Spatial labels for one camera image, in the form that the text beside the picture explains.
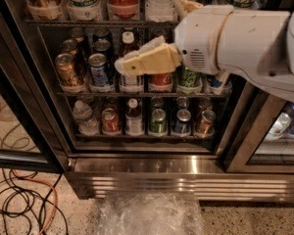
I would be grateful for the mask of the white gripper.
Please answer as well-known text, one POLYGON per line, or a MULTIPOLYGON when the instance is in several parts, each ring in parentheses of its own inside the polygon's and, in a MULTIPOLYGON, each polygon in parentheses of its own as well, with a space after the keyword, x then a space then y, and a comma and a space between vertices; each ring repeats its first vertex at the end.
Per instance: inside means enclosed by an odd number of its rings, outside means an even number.
POLYGON ((167 43, 163 35, 150 40, 137 51, 115 61, 115 68, 120 74, 137 76, 173 72, 181 65, 181 59, 191 71, 210 75, 219 73, 218 42, 234 7, 203 7, 203 4, 189 0, 173 0, 173 3, 178 18, 182 20, 174 29, 175 44, 167 43))

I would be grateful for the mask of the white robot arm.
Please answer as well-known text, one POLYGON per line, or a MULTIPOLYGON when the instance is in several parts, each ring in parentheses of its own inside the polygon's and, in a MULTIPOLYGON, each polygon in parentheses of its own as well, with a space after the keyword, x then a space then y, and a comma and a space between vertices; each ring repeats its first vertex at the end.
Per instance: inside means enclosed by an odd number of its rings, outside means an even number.
POLYGON ((294 12, 208 5, 188 13, 175 1, 182 20, 174 43, 158 37, 115 61, 126 76, 173 72, 180 65, 210 75, 228 72, 294 102, 294 12))

